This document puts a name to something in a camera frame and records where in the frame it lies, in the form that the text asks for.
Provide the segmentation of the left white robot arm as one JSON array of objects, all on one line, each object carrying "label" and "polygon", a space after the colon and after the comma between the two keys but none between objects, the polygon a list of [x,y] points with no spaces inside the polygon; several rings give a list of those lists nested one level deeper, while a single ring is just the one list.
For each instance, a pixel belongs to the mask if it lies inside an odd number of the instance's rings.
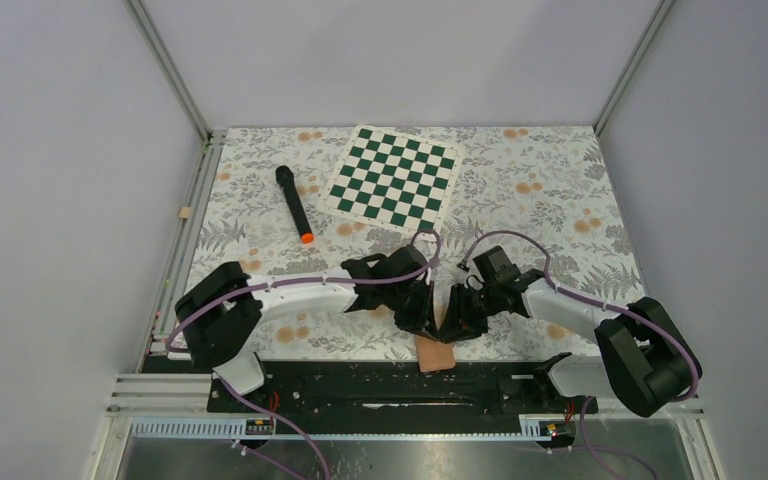
[{"label": "left white robot arm", "polygon": [[226,262],[177,301],[178,325],[169,338],[183,339],[179,351],[194,367],[217,374],[231,385],[232,398],[242,408],[256,411],[269,401],[271,387],[259,357],[245,344],[260,323],[386,306],[398,328],[420,333],[430,318],[430,267],[413,245],[301,274],[255,275],[239,262]]}]

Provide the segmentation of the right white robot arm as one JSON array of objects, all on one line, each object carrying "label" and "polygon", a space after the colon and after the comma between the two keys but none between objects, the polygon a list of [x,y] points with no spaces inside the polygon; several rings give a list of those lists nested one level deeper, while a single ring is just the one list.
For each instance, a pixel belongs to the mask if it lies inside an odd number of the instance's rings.
[{"label": "right white robot arm", "polygon": [[557,412],[573,397],[595,396],[650,417],[698,387],[701,364],[657,300],[642,297],[626,306],[599,301],[537,269],[521,270],[500,246],[473,263],[480,285],[451,287],[441,342],[478,338],[488,332],[491,317],[508,313],[553,323],[599,349],[596,356],[562,355],[544,363],[546,377],[533,386],[543,410]]}]

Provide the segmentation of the tan leather card holder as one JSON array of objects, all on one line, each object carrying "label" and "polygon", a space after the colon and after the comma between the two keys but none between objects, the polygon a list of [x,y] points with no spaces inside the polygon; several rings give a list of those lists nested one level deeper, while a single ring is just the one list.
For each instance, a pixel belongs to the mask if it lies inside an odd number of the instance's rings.
[{"label": "tan leather card holder", "polygon": [[453,347],[425,336],[415,336],[418,368],[421,373],[450,370],[456,366]]}]

